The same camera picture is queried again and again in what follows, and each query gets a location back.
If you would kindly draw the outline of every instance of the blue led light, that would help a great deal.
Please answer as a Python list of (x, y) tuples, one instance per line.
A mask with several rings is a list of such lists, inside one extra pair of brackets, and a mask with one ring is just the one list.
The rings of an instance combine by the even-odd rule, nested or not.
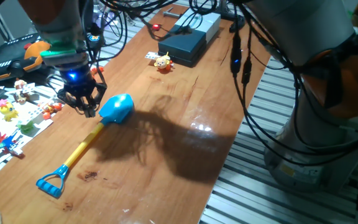
[(76, 77), (76, 74), (75, 73), (69, 73), (68, 76), (71, 77), (74, 80), (75, 77)]

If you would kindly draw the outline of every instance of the paper sheet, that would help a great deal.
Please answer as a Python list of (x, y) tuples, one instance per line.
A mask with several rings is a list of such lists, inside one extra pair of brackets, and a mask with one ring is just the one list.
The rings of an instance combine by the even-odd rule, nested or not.
[[(47, 98), (50, 98), (50, 96), (53, 94), (51, 92), (47, 92), (42, 89), (40, 89), (40, 91), (39, 91), (42, 93), (38, 93), (37, 90), (38, 90), (38, 88), (36, 87), (35, 92), (32, 95), (32, 96), (36, 96), (36, 97), (33, 97), (34, 100), (28, 101), (24, 105), (20, 105), (16, 102), (10, 100), (11, 97), (8, 98), (8, 101), (12, 103), (15, 110), (17, 110), (19, 112), (19, 117), (12, 119), (11, 122), (7, 122), (7, 121), (3, 120), (4, 115), (0, 113), (0, 133), (1, 133), (1, 135), (6, 134), (7, 137), (10, 136), (17, 129), (16, 124), (20, 120), (21, 114), (27, 116), (28, 111), (34, 111), (38, 108), (37, 103), (40, 103), (42, 100), (45, 100)], [(45, 130), (48, 126), (50, 126), (53, 123), (53, 121), (51, 119), (44, 120), (42, 115), (35, 118), (33, 120), (33, 122), (34, 122), (35, 128), (31, 132), (26, 133), (26, 134), (20, 132), (20, 136), (17, 139), (17, 147), (19, 149), (21, 149), (24, 145), (26, 145), (29, 141), (31, 141), (31, 139), (36, 137), (36, 135), (41, 133), (43, 130)], [(10, 155), (4, 154), (2, 152), (2, 149), (0, 149), (0, 163), (8, 157), (10, 157)]]

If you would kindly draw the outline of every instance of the small figurine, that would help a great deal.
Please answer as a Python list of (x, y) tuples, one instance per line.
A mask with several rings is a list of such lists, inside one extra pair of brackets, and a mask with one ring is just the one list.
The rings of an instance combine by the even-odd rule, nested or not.
[(22, 91), (23, 86), (25, 85), (27, 85), (26, 81), (16, 78), (15, 89), (21, 91), (15, 92), (13, 98), (15, 99), (16, 103), (20, 103), (21, 105), (23, 105), (30, 98), (30, 95), (28, 93), (23, 93)]
[[(102, 66), (99, 66), (99, 69), (100, 69), (100, 72), (104, 72), (104, 68)], [(92, 74), (93, 78), (97, 74), (97, 72), (98, 72), (97, 68), (92, 68), (91, 69), (91, 74)]]
[(171, 70), (173, 64), (171, 58), (168, 56), (168, 52), (166, 55), (155, 59), (154, 66), (157, 67), (159, 70)]
[(23, 89), (23, 86), (25, 86), (25, 85), (27, 85), (26, 81), (16, 78), (16, 82), (14, 84), (16, 90)]
[(5, 115), (4, 120), (8, 122), (11, 121), (12, 118), (17, 118), (19, 114), (19, 112), (13, 108), (12, 103), (4, 99), (0, 100), (0, 112)]
[(17, 141), (14, 140), (20, 136), (20, 135), (16, 136), (18, 132), (19, 130), (17, 129), (9, 137), (7, 138), (4, 137), (4, 139), (2, 139), (0, 143), (0, 148), (3, 148), (2, 151), (5, 154), (11, 154), (12, 156), (23, 158), (24, 157), (23, 151), (17, 147)]
[(47, 103), (46, 105), (38, 104), (38, 106), (41, 107), (43, 109), (43, 111), (44, 111), (44, 113), (42, 115), (44, 117), (44, 119), (49, 119), (50, 115), (52, 113), (56, 113), (57, 111), (61, 111), (62, 107), (63, 107), (63, 105), (61, 103), (55, 103), (52, 100), (49, 101), (49, 103)]
[(23, 134), (30, 133), (34, 129), (34, 122), (29, 121), (27, 124), (18, 124), (17, 127)]

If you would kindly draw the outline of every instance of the green toy figure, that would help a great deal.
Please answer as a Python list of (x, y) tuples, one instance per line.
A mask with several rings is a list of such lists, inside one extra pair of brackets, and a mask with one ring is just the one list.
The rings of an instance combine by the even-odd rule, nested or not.
[(28, 134), (34, 129), (34, 122), (29, 121), (29, 123), (26, 125), (18, 124), (17, 127), (23, 134)]

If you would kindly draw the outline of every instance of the electrical connector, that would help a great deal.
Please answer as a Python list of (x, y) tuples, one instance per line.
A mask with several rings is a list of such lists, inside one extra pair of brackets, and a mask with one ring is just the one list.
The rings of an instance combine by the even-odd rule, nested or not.
[(231, 49), (230, 70), (236, 78), (241, 69), (241, 38), (238, 32), (233, 37), (233, 48)]
[(247, 57), (246, 62), (244, 63), (244, 67), (242, 68), (242, 77), (241, 77), (241, 83), (243, 85), (246, 85), (249, 83), (249, 79), (251, 77), (251, 70), (252, 70), (252, 62), (251, 58)]

